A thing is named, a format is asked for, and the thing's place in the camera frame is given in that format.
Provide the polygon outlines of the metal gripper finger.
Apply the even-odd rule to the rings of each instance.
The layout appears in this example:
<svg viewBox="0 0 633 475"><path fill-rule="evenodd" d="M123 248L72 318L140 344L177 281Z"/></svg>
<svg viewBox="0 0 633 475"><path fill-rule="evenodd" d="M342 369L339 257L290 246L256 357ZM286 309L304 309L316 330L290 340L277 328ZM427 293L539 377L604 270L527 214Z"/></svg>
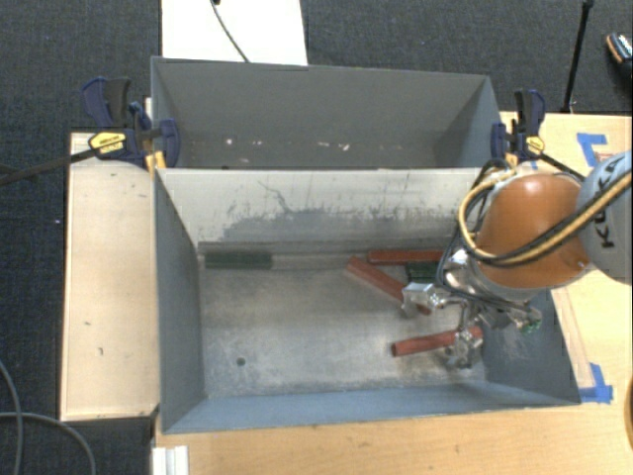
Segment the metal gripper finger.
<svg viewBox="0 0 633 475"><path fill-rule="evenodd" d="M457 369L470 369L481 357L483 337L463 330L455 334L454 341L445 349L446 365Z"/></svg>
<svg viewBox="0 0 633 475"><path fill-rule="evenodd" d="M432 283L410 282L402 290L402 294L401 309L408 318L417 315L430 316L443 308L448 298L447 291Z"/></svg>

